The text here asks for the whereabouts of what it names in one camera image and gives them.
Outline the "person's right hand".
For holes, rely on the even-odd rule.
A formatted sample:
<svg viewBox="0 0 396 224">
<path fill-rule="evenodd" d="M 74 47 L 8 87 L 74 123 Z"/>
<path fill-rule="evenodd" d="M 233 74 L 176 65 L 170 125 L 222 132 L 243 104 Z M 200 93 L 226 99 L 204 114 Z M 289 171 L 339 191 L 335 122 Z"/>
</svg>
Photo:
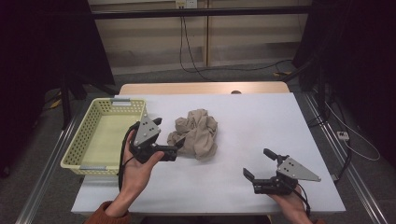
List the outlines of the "person's right hand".
<svg viewBox="0 0 396 224">
<path fill-rule="evenodd" d="M 284 217 L 288 221 L 291 221 L 292 218 L 307 217 L 304 202 L 296 193 L 290 195 L 269 194 L 269 197 L 280 206 Z"/>
</svg>

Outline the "white wall socket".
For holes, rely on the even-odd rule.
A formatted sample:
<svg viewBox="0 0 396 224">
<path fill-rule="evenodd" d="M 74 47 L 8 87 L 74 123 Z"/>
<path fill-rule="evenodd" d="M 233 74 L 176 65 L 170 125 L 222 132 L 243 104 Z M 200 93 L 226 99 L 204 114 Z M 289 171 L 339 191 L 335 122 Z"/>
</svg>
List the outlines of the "white wall socket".
<svg viewBox="0 0 396 224">
<path fill-rule="evenodd" d="M 176 8 L 198 8 L 197 0 L 175 0 Z"/>
</svg>

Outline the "black horizontal bar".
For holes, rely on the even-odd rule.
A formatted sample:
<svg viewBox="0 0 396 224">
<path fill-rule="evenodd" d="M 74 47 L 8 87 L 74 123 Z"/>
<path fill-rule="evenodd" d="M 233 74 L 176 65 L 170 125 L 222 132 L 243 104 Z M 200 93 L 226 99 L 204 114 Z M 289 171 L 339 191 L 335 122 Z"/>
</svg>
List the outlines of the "black horizontal bar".
<svg viewBox="0 0 396 224">
<path fill-rule="evenodd" d="M 230 8 L 188 8 L 134 11 L 93 11 L 95 20 L 210 17 L 210 16 L 245 16 L 245 15 L 289 15 L 305 14 L 311 6 L 299 7 L 230 7 Z"/>
</svg>

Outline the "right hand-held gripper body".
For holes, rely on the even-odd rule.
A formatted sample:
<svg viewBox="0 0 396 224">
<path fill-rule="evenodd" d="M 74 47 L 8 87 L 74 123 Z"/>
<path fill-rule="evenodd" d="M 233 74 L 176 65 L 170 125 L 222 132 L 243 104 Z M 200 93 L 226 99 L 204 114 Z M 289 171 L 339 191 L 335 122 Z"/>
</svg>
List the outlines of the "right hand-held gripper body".
<svg viewBox="0 0 396 224">
<path fill-rule="evenodd" d="M 304 167 L 289 155 L 278 155 L 276 175 L 270 179 L 257 179 L 252 182 L 256 194 L 289 195 L 299 180 L 320 182 L 321 178 Z"/>
</svg>

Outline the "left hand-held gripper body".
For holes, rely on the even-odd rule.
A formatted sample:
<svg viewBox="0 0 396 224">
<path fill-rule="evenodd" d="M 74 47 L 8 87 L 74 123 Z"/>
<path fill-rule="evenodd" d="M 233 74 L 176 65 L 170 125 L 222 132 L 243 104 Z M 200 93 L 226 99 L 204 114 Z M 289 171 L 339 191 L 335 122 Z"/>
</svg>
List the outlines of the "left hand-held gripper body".
<svg viewBox="0 0 396 224">
<path fill-rule="evenodd" d="M 126 135 L 134 132 L 130 141 L 129 151 L 140 163 L 146 163 L 155 153 L 154 147 L 158 145 L 156 140 L 161 132 L 159 125 L 156 125 L 147 114 L 141 120 L 130 127 Z"/>
</svg>

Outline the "aluminium floor rail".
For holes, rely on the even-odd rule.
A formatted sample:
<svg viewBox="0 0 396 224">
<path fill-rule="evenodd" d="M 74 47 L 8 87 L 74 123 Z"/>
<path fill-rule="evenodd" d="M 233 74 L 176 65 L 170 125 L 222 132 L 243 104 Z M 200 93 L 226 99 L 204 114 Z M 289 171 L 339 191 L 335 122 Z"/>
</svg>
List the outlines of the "aluminium floor rail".
<svg viewBox="0 0 396 224">
<path fill-rule="evenodd" d="M 66 150 L 66 145 L 71 139 L 73 131 L 76 129 L 76 123 L 81 118 L 81 112 L 84 104 L 77 103 L 71 108 L 71 118 L 63 126 L 62 131 L 54 145 L 49 159 L 47 160 L 39 178 L 34 184 L 34 187 L 27 198 L 15 224 L 32 224 L 36 212 L 44 198 L 44 195 L 49 187 L 50 180 L 59 166 L 62 155 Z"/>
<path fill-rule="evenodd" d="M 343 165 L 347 159 L 347 152 L 343 147 L 342 142 L 336 137 L 335 132 L 327 121 L 324 121 L 322 118 L 318 118 L 318 121 L 320 122 L 319 127 L 324 133 L 327 141 L 329 142 L 330 147 L 335 154 L 335 157 L 340 162 L 340 164 Z M 344 176 L 347 177 L 349 183 L 356 192 L 359 201 L 361 202 L 367 215 L 371 219 L 371 223 L 389 224 L 379 206 L 379 203 L 364 183 L 363 179 L 361 178 L 360 174 L 358 173 L 352 162 L 346 168 Z"/>
</svg>

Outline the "beige cloth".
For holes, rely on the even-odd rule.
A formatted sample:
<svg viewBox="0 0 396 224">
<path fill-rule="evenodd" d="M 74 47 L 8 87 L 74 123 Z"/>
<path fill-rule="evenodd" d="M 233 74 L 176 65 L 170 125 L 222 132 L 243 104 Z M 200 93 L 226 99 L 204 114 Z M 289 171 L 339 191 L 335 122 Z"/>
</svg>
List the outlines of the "beige cloth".
<svg viewBox="0 0 396 224">
<path fill-rule="evenodd" d="M 186 118 L 175 120 L 175 130 L 168 134 L 167 144 L 177 147 L 180 154 L 206 160 L 217 152 L 217 132 L 218 122 L 208 111 L 195 109 L 189 111 Z"/>
</svg>

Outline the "pale yellow perforated plastic basket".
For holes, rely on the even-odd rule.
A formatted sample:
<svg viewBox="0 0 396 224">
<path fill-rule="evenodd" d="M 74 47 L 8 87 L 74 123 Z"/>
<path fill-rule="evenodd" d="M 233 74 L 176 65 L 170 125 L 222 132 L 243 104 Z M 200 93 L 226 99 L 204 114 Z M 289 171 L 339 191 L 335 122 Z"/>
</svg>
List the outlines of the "pale yellow perforated plastic basket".
<svg viewBox="0 0 396 224">
<path fill-rule="evenodd" d="M 142 99 L 94 99 L 64 153 L 61 167 L 77 175 L 116 175 L 124 135 L 145 110 Z"/>
</svg>

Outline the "person's left hand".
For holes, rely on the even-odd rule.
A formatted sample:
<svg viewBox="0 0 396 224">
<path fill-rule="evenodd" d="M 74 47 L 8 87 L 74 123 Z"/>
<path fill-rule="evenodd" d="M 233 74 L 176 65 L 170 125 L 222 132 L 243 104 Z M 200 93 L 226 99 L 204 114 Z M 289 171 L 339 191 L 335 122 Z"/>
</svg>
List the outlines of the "person's left hand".
<svg viewBox="0 0 396 224">
<path fill-rule="evenodd" d="M 129 151 L 134 131 L 131 131 L 126 139 L 121 160 L 122 184 L 120 192 L 127 196 L 140 194 L 149 182 L 151 171 L 163 157 L 163 152 L 155 152 L 146 163 L 137 161 Z"/>
</svg>

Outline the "black curtain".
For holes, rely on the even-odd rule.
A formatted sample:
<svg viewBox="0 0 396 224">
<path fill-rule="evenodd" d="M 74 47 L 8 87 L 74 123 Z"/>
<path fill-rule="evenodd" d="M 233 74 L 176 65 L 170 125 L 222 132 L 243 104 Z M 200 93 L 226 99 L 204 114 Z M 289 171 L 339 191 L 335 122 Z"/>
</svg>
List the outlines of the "black curtain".
<svg viewBox="0 0 396 224">
<path fill-rule="evenodd" d="M 292 61 L 318 58 L 361 128 L 396 164 L 396 0 L 311 0 Z"/>
</svg>

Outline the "black metal stand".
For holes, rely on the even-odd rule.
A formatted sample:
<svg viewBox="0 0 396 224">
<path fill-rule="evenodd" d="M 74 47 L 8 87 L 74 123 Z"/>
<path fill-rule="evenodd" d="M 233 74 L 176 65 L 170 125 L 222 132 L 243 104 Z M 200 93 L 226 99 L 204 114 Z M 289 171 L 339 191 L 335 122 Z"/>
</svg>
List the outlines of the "black metal stand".
<svg viewBox="0 0 396 224">
<path fill-rule="evenodd" d="M 325 105 L 325 77 L 324 70 L 321 66 L 321 59 L 318 56 L 312 56 L 306 63 L 282 79 L 287 83 L 298 78 L 302 91 L 312 91 L 314 85 L 318 87 L 318 112 L 324 118 L 326 113 Z"/>
<path fill-rule="evenodd" d="M 72 95 L 77 100 L 85 100 L 88 95 L 84 89 L 85 84 L 89 84 L 95 87 L 97 90 L 103 91 L 109 95 L 116 95 L 119 93 L 118 91 L 108 87 L 106 84 L 100 84 L 93 78 L 84 76 L 81 73 L 75 73 L 74 75 L 62 75 L 60 91 L 61 102 L 63 106 L 64 130 L 69 125 L 72 118 L 69 93 L 72 93 Z"/>
</svg>

